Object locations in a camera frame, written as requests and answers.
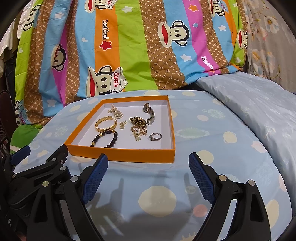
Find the gold bracelet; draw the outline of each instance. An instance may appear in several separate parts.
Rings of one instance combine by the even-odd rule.
[[[96,130],[97,130],[98,132],[105,132],[105,131],[111,129],[112,132],[115,132],[114,129],[115,129],[116,126],[117,126],[117,120],[116,120],[116,119],[115,119],[115,122],[114,122],[114,124],[113,124],[112,126],[110,126],[110,127],[108,127],[108,128],[103,128],[103,129],[98,128],[98,125],[99,125],[100,123],[102,123],[103,121],[112,121],[112,120],[114,120],[113,116],[106,116],[106,117],[103,117],[103,118],[99,119],[99,120],[96,122],[96,124],[95,124]]]

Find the metal screw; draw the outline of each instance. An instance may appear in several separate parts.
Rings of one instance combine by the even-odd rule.
[[[71,182],[77,182],[78,181],[78,176],[73,176],[73,177],[71,177]]]
[[[227,180],[227,177],[225,177],[224,175],[220,175],[219,180],[225,182]]]
[[[42,183],[42,186],[47,187],[49,185],[49,181],[45,181]]]
[[[253,180],[249,180],[248,183],[251,185],[251,186],[254,186],[255,185],[255,182]]]

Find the blanket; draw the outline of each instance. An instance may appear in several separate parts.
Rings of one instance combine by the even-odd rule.
[[[295,215],[296,96],[270,80],[242,72],[200,78],[198,84],[237,114],[265,146],[285,180]],[[270,180],[268,173],[263,178]]]
[[[244,65],[242,0],[38,0],[21,36],[19,124],[79,98],[178,89]]]

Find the floral fabric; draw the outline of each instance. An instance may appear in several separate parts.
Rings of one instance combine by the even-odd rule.
[[[288,25],[267,1],[244,0],[244,10],[249,39],[248,73],[296,93],[296,39]]]

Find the earring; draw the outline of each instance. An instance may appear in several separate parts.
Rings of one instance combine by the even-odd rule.
[[[120,129],[124,129],[124,125],[126,124],[126,120],[123,121],[123,122],[120,122],[119,125],[120,125]]]

